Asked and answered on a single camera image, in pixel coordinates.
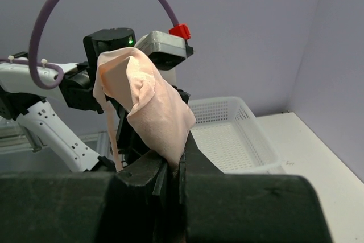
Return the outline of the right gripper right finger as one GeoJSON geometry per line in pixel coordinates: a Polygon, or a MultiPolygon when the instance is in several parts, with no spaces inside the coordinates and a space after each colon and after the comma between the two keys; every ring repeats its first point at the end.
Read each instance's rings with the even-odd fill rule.
{"type": "Polygon", "coordinates": [[[306,178],[224,174],[192,135],[183,165],[188,242],[332,242],[317,193],[306,178]]]}

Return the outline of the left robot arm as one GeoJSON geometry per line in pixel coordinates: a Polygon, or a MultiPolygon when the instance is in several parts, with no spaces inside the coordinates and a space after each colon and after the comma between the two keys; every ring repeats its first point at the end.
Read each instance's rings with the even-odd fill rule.
{"type": "Polygon", "coordinates": [[[113,162],[91,149],[59,118],[48,102],[57,99],[68,107],[102,113],[93,97],[97,58],[106,51],[124,47],[142,50],[163,72],[193,55],[186,40],[153,31],[136,40],[131,28],[102,29],[84,37],[87,60],[62,64],[64,76],[52,90],[38,88],[31,79],[28,53],[18,52],[1,62],[1,116],[27,129],[34,149],[47,144],[72,172],[114,171],[113,162]]]}

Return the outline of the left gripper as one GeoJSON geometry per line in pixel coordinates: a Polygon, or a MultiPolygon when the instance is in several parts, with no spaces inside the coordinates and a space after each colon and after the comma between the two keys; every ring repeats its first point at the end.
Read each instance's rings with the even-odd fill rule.
{"type": "Polygon", "coordinates": [[[119,154],[136,160],[149,150],[156,151],[172,169],[179,168],[188,132],[191,129],[189,95],[175,86],[156,85],[150,98],[134,101],[128,111],[115,99],[103,99],[115,167],[119,154]]]}

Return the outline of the pink bra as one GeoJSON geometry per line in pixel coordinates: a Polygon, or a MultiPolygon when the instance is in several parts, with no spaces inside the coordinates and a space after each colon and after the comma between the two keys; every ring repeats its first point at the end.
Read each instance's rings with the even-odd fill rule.
{"type": "Polygon", "coordinates": [[[179,167],[188,133],[196,120],[177,90],[169,84],[141,50],[126,47],[103,52],[97,59],[93,96],[107,117],[107,130],[117,171],[118,155],[114,106],[126,111],[127,121],[151,150],[162,156],[173,170],[179,167]]]}

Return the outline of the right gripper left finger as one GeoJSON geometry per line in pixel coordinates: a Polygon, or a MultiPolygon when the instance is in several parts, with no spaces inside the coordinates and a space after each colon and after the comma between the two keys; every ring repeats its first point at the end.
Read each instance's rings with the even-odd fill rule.
{"type": "Polygon", "coordinates": [[[2,242],[162,242],[167,163],[149,151],[118,173],[1,175],[2,242]]]}

